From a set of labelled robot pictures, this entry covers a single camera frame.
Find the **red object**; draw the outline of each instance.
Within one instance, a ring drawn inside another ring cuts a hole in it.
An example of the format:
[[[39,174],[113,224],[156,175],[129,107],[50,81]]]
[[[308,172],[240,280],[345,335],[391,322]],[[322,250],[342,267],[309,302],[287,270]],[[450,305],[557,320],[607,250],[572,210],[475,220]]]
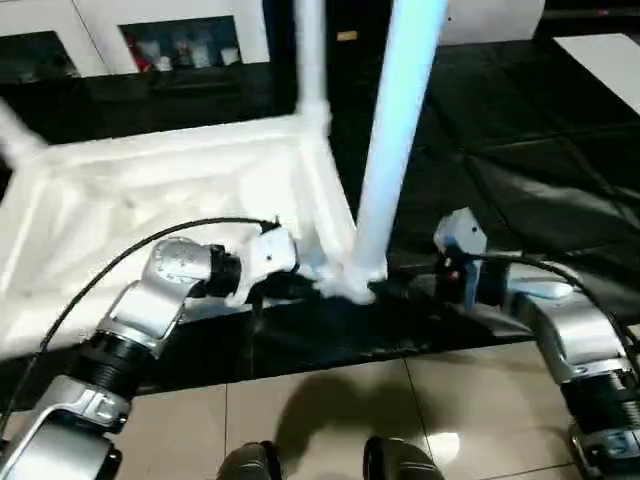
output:
[[[135,38],[133,36],[126,34],[124,35],[125,40],[127,41],[127,47],[129,47],[129,52],[131,52],[131,56],[133,57],[133,61],[136,62],[136,66],[138,67],[138,71],[140,72],[148,72],[153,69],[153,65],[149,62],[145,56],[140,51],[138,44],[136,43]]]

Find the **floor tile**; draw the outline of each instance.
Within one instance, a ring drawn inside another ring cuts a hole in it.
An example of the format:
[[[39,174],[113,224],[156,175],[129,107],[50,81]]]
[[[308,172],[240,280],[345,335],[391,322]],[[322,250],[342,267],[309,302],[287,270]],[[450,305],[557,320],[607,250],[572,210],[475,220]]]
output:
[[[118,480],[215,478],[224,459],[225,386],[138,397],[124,431]]]
[[[573,465],[523,473],[513,477],[502,477],[500,480],[581,480],[578,469]]]
[[[373,435],[426,447],[402,360],[228,387],[227,451],[272,440],[290,479],[360,480]]]
[[[447,480],[571,462],[569,414],[536,346],[407,360],[434,460]]]

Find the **cabinet door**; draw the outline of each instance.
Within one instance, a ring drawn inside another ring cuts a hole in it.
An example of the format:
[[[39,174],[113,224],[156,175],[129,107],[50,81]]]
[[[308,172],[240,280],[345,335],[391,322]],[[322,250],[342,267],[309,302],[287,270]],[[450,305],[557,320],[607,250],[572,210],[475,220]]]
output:
[[[0,1],[0,83],[107,73],[71,0]]]
[[[115,73],[269,61],[261,0],[75,0]]]
[[[544,5],[545,0],[449,0],[440,43],[530,40]]]

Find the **black surface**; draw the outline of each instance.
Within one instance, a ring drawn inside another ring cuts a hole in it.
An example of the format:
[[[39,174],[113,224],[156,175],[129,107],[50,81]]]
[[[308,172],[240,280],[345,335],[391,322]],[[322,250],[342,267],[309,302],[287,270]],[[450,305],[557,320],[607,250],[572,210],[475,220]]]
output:
[[[355,213],[381,56],[353,49],[329,68],[331,145]],[[286,65],[1,88],[52,143],[291,112]],[[568,263],[622,321],[640,312],[640,117],[550,41],[438,51],[389,251],[394,277],[428,269],[441,216],[470,206],[492,248]],[[307,301],[177,329],[143,392],[483,346],[483,327],[424,302]],[[50,355],[36,391],[73,357]],[[0,397],[24,359],[0,367]]]

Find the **white wall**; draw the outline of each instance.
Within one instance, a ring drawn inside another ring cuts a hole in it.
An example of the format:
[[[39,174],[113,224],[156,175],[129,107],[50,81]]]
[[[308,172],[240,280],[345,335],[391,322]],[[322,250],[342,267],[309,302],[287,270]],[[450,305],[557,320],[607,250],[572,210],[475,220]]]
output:
[[[544,4],[545,0],[449,0],[440,43],[530,39]]]

